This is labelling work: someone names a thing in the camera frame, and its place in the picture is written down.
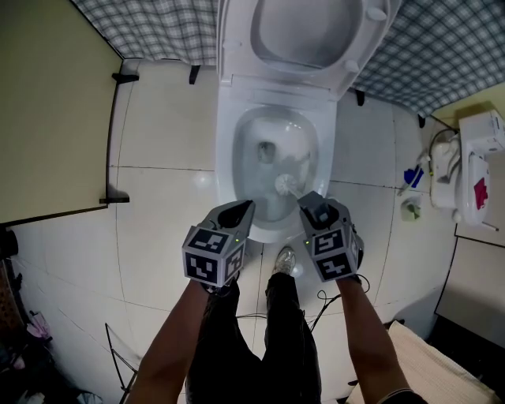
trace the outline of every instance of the black pants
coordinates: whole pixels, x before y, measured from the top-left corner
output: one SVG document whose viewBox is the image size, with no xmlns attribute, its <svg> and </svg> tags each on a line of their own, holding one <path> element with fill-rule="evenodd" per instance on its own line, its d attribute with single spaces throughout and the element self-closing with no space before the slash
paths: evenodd
<svg viewBox="0 0 505 404">
<path fill-rule="evenodd" d="M 188 403 L 320 403 L 316 344 L 300 310 L 294 279 L 268 282 L 263 360 L 247 347 L 238 328 L 238 285 L 210 296 L 195 357 L 186 380 Z"/>
</svg>

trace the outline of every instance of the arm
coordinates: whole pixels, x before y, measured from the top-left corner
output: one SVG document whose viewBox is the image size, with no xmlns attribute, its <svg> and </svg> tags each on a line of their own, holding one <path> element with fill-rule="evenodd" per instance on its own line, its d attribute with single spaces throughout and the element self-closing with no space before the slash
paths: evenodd
<svg viewBox="0 0 505 404">
<path fill-rule="evenodd" d="M 377 403 L 393 391 L 409 388 L 398 364 L 393 342 L 361 285 L 352 279 L 337 281 L 350 357 L 366 403 Z"/>
<path fill-rule="evenodd" d="M 176 403 L 195 354 L 208 293 L 190 281 L 140 363 L 128 404 Z"/>
</svg>

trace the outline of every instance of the toilet lid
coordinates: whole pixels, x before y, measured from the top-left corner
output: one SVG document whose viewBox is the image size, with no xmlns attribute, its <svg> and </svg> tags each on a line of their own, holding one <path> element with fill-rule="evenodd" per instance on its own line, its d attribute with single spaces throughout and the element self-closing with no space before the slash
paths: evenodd
<svg viewBox="0 0 505 404">
<path fill-rule="evenodd" d="M 218 73 L 329 88 L 353 83 L 401 0 L 221 0 Z"/>
</svg>

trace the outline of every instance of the checkered curtain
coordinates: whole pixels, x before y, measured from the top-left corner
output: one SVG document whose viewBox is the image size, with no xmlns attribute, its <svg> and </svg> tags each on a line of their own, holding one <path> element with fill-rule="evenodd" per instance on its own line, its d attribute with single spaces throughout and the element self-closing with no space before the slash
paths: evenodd
<svg viewBox="0 0 505 404">
<path fill-rule="evenodd" d="M 216 63 L 218 0 L 73 1 L 124 58 Z M 353 86 L 425 117 L 503 81 L 504 0 L 403 0 Z"/>
<path fill-rule="evenodd" d="M 219 0 L 72 0 L 123 58 L 215 65 Z"/>
<path fill-rule="evenodd" d="M 353 87 L 426 117 L 504 81 L 503 0 L 404 0 Z"/>
</svg>

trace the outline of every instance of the wooden board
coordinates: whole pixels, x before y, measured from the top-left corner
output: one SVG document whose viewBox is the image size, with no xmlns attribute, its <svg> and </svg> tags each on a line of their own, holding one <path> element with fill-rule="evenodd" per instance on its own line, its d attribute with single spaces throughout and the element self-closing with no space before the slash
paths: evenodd
<svg viewBox="0 0 505 404">
<path fill-rule="evenodd" d="M 0 223 L 99 207 L 121 58 L 69 0 L 0 3 Z"/>
</svg>

